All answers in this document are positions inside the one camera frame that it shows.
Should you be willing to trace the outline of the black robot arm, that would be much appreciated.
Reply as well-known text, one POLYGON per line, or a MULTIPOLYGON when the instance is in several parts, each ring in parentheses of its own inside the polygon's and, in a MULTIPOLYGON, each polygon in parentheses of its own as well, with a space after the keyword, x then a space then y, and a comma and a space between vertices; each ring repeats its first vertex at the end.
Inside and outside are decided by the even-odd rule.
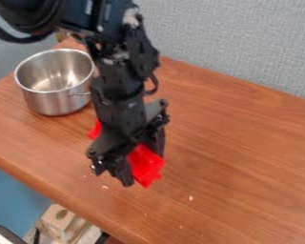
POLYGON ((168 101, 145 102, 157 89, 158 50, 146 35, 144 16, 133 0, 0 0, 0 16, 16 37, 0 27, 0 39, 28 44, 66 30, 86 46, 98 77, 90 84, 97 124, 86 150, 96 175, 110 173, 122 185, 149 187, 165 164, 168 101))

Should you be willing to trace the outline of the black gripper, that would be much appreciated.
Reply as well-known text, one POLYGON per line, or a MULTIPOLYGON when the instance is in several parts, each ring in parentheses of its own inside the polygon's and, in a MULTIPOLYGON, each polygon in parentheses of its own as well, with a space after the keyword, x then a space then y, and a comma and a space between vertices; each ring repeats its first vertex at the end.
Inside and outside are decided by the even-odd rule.
MULTIPOLYGON (((145 102, 142 84, 129 88, 121 78, 116 79, 116 82, 117 86, 101 76, 90 84, 97 120, 122 135, 130 135, 148 127, 144 144, 162 157, 165 126, 169 123, 168 101, 156 99, 152 102, 145 102)), ((134 184, 132 168, 124 157, 112 163, 112 176, 121 181, 124 187, 130 187, 134 184)))

